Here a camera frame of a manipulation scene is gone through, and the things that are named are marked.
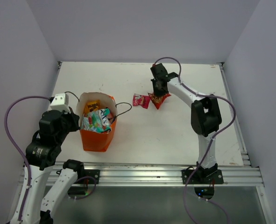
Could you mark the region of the teal Fox's candy bag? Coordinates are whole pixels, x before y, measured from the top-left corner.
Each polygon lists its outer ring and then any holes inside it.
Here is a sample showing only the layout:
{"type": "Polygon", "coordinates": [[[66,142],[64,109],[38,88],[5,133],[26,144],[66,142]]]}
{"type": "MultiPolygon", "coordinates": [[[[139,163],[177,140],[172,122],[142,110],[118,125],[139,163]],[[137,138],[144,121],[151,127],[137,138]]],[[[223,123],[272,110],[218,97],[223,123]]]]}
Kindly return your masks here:
{"type": "Polygon", "coordinates": [[[111,123],[108,119],[109,114],[110,110],[108,108],[83,114],[81,129],[96,133],[111,131],[111,123]]]}

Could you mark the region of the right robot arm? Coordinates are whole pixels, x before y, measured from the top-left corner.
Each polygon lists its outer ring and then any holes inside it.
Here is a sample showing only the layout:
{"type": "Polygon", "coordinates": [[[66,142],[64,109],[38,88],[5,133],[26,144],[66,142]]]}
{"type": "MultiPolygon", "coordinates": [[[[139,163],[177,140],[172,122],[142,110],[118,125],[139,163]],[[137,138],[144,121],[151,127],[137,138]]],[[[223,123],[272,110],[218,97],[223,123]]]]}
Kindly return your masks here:
{"type": "Polygon", "coordinates": [[[217,99],[186,86],[177,73],[169,73],[162,63],[153,64],[150,70],[155,96],[172,93],[190,107],[191,127],[198,135],[199,145],[196,177],[201,183],[209,182],[218,170],[214,134],[219,130],[222,118],[217,99]]]}

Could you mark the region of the red nuts snack packet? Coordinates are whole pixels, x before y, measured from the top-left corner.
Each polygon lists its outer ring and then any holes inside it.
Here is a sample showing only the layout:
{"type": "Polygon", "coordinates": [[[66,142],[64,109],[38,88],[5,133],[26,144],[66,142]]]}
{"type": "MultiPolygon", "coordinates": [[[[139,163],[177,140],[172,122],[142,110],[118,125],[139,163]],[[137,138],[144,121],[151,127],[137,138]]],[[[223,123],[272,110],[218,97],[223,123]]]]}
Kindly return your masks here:
{"type": "Polygon", "coordinates": [[[154,93],[148,93],[148,96],[151,102],[154,104],[155,108],[159,110],[161,105],[164,103],[165,99],[170,97],[171,95],[167,93],[164,96],[158,97],[154,93]]]}

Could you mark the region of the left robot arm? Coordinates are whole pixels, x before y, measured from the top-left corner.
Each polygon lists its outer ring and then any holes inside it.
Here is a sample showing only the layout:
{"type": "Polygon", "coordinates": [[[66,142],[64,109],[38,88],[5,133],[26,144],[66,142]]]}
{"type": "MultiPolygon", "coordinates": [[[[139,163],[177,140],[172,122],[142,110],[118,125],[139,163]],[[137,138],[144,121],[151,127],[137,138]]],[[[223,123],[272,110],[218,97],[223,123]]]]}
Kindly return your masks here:
{"type": "Polygon", "coordinates": [[[70,132],[79,130],[79,116],[73,112],[50,110],[42,115],[39,130],[26,148],[26,166],[20,199],[11,224],[51,224],[54,214],[73,183],[85,179],[84,165],[69,159],[58,179],[45,193],[47,180],[70,132]]]}

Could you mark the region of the orange paper bag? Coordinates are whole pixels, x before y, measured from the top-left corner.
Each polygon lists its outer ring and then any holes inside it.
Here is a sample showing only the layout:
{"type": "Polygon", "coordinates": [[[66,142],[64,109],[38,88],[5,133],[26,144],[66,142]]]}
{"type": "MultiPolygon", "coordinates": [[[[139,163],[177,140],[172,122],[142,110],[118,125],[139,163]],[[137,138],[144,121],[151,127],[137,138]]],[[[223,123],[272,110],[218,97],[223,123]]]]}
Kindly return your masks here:
{"type": "Polygon", "coordinates": [[[118,113],[114,97],[101,92],[84,92],[80,95],[78,100],[76,114],[79,115],[80,136],[82,140],[83,149],[90,152],[105,152],[113,140],[115,129],[117,125],[117,118],[121,113],[118,113]],[[96,133],[81,129],[81,121],[83,117],[83,110],[86,102],[99,100],[100,109],[108,108],[110,114],[108,119],[111,123],[111,131],[105,133],[96,133]]]}

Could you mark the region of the yellow potato chips bag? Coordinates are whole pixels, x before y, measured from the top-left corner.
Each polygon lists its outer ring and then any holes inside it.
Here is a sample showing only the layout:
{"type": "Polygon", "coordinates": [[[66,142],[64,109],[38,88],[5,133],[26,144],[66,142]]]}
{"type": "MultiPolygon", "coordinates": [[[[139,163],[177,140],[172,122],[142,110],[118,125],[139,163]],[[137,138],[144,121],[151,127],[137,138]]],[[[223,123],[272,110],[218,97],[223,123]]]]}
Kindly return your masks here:
{"type": "Polygon", "coordinates": [[[88,114],[90,112],[97,111],[99,109],[100,109],[100,101],[99,100],[89,101],[89,102],[86,102],[86,104],[84,106],[83,113],[88,114]]]}

